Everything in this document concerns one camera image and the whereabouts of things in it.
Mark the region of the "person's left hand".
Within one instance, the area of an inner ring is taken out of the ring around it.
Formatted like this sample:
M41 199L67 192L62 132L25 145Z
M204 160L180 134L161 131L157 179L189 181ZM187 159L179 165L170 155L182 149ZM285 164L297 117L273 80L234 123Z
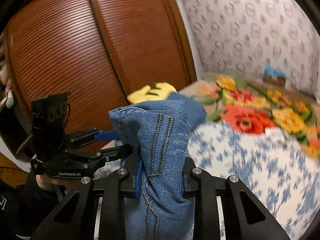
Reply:
M55 179L50 178L47 174L37 174L35 178L38 186L46 191L51 190L53 186L64 186L65 194L68 194L73 190L77 190L79 187L77 180Z

